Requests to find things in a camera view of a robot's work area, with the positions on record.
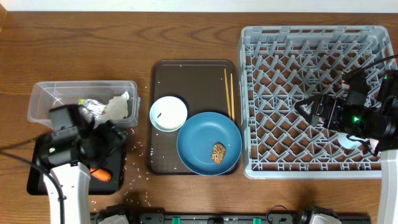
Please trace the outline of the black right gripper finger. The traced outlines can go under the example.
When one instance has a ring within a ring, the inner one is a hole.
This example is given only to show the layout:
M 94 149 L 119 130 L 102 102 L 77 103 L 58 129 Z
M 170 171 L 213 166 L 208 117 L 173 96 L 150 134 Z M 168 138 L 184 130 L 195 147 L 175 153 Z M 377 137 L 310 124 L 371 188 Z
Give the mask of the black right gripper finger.
M 303 106 L 295 105 L 295 110 L 297 113 L 302 116 L 308 124 L 312 124 L 313 115 L 311 112 L 306 112 Z
M 296 102 L 295 107 L 300 107 L 302 105 L 310 105 L 311 103 L 318 101 L 321 97 L 322 97 L 321 94 L 313 95 L 304 100 L 300 100 L 300 101 Z

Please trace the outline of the white paper cup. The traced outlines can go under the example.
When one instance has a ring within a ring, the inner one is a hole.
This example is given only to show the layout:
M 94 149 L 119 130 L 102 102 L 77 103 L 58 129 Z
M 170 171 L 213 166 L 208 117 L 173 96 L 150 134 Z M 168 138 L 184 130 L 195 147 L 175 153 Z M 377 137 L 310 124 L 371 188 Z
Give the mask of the white paper cup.
M 355 136 L 348 136 L 348 134 L 345 133 L 340 133 L 337 141 L 341 147 L 353 150 L 357 149 L 359 146 L 362 146 L 361 141 L 366 142 L 367 139 L 361 139 Z

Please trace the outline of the brown food scrap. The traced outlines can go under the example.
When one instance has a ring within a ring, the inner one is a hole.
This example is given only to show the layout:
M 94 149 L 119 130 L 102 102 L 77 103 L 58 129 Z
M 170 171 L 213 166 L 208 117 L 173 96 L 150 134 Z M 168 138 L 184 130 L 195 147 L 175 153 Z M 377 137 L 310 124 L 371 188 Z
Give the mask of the brown food scrap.
M 213 146 L 213 150 L 211 153 L 211 160 L 215 163 L 215 164 L 221 164 L 224 156 L 226 154 L 226 148 L 224 147 L 224 145 L 222 145 L 221 143 L 217 143 Z

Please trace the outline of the blue plate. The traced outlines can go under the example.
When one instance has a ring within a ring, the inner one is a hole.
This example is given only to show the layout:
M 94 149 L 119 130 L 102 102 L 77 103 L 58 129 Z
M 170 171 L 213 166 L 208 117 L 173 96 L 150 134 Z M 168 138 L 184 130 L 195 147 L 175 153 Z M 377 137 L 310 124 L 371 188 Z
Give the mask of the blue plate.
M 226 149 L 220 164 L 211 159 L 213 147 L 218 143 Z M 178 133 L 177 152 L 180 160 L 199 175 L 215 176 L 228 172 L 239 161 L 241 151 L 241 133 L 223 114 L 196 114 L 185 122 Z

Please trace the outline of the light blue rice bowl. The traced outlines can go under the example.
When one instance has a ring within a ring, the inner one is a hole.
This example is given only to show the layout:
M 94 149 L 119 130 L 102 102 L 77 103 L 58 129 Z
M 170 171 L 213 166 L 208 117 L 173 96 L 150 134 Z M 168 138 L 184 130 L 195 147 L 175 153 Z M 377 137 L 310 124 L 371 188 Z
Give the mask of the light blue rice bowl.
M 187 120 L 185 103 L 175 96 L 164 96 L 156 100 L 149 111 L 152 125 L 163 132 L 174 132 Z

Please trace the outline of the white tissue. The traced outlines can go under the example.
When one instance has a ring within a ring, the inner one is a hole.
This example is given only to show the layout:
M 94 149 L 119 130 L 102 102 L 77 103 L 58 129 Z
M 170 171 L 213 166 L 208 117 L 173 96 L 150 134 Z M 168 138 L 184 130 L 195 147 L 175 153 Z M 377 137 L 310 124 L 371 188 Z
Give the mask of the white tissue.
M 115 96 L 109 100 L 109 103 L 105 106 L 103 114 L 99 116 L 99 119 L 113 119 L 119 120 L 124 119 L 128 116 L 127 101 L 130 99 L 129 93 L 125 91 L 120 96 Z

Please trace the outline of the yellow green snack wrapper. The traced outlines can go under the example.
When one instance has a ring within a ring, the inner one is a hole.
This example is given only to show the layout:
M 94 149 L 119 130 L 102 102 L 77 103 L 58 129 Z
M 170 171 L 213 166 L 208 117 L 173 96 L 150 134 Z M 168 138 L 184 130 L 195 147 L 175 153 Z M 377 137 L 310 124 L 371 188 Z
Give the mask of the yellow green snack wrapper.
M 99 119 L 103 114 L 106 105 L 94 99 L 79 99 L 80 111 L 87 118 Z

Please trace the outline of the orange carrot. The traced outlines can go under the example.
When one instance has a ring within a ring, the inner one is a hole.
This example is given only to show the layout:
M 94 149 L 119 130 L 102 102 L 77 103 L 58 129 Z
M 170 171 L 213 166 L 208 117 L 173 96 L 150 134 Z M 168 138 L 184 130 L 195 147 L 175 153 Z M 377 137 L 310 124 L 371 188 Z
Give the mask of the orange carrot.
M 103 182 L 109 182 L 112 178 L 112 175 L 109 171 L 106 171 L 104 169 L 90 169 L 90 174 Z

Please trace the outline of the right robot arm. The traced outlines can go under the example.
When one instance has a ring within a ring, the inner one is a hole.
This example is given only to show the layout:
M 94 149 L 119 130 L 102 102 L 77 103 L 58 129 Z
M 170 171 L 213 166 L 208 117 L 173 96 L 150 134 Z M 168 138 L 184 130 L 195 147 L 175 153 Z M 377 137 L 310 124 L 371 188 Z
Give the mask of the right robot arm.
M 323 120 L 323 127 L 345 133 L 356 140 L 373 139 L 371 154 L 381 156 L 382 190 L 378 223 L 397 223 L 397 70 L 387 70 L 377 95 L 381 106 L 366 107 L 370 91 L 367 68 L 341 76 L 346 98 L 317 94 L 295 103 L 295 109 L 312 126 Z

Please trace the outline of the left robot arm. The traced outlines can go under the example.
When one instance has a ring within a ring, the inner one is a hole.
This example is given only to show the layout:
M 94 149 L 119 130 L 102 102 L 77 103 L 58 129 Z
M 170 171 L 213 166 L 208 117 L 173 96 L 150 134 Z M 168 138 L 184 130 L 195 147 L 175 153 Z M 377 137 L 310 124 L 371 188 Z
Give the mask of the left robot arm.
M 127 135 L 112 121 L 87 120 L 80 105 L 52 108 L 49 115 L 53 130 L 37 140 L 35 163 L 49 196 L 50 221 L 90 223 L 90 181 L 118 178 Z

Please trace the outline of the grey dishwasher rack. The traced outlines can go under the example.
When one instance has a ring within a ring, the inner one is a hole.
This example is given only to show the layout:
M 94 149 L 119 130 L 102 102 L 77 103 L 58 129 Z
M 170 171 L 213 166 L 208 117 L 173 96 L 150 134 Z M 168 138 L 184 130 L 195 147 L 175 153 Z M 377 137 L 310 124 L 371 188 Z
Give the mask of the grey dishwasher rack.
M 238 44 L 243 172 L 248 179 L 378 179 L 378 157 L 359 142 L 309 125 L 294 105 L 342 98 L 341 74 L 366 68 L 367 107 L 378 107 L 386 70 L 395 69 L 382 26 L 248 26 Z

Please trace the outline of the brown serving tray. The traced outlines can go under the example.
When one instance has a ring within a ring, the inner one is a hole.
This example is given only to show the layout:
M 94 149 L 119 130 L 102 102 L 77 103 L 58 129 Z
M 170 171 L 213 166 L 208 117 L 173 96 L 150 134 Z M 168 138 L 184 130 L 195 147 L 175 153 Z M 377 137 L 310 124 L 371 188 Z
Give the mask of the brown serving tray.
M 161 97 L 175 96 L 187 106 L 187 120 L 204 112 L 215 112 L 229 117 L 224 69 L 227 73 L 231 104 L 230 74 L 235 74 L 236 68 L 229 60 L 161 60 L 157 62 L 152 68 L 150 108 Z M 241 133 L 239 87 L 236 77 L 233 78 L 233 86 L 234 124 Z M 158 175 L 195 175 L 196 173 L 188 169 L 180 160 L 177 152 L 177 137 L 181 128 L 174 132 L 159 131 L 152 125 L 150 118 L 148 124 L 147 164 L 151 172 Z M 224 174 L 234 172 L 236 166 L 237 164 Z

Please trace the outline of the clear plastic bin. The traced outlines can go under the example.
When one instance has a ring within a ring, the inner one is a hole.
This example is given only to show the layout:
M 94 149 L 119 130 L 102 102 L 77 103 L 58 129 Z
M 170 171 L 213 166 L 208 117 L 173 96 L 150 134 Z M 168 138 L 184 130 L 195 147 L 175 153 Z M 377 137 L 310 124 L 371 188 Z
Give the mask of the clear plastic bin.
M 114 97 L 126 99 L 127 115 L 114 122 L 120 127 L 132 128 L 138 124 L 140 98 L 137 85 L 128 80 L 92 80 L 38 82 L 32 89 L 27 119 L 52 127 L 49 110 L 63 105 L 80 104 L 87 100 L 107 105 Z

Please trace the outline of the black bin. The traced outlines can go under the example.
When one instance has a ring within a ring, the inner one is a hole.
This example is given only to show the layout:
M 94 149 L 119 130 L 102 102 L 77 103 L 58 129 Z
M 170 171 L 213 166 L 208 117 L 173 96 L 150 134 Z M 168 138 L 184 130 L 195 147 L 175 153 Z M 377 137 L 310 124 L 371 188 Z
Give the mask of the black bin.
M 104 169 L 112 178 L 103 182 L 91 175 L 90 195 L 111 195 L 117 192 L 123 179 L 124 136 L 115 134 L 86 134 L 55 139 L 43 134 L 35 141 L 32 163 L 45 171 L 62 165 L 75 166 L 81 162 L 86 168 Z

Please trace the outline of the black front rail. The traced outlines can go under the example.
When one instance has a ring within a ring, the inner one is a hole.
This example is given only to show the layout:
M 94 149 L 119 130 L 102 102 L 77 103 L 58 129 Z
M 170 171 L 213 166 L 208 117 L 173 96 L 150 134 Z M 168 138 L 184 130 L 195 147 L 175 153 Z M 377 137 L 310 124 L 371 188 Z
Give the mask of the black front rail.
M 266 224 L 266 223 L 359 223 L 371 224 L 368 215 L 339 215 L 335 211 L 320 207 L 309 207 L 299 212 L 269 210 L 265 215 L 239 214 L 194 214 L 166 213 L 158 210 L 139 213 L 122 205 L 108 207 L 99 213 L 90 214 L 92 223 L 138 223 L 138 224 Z

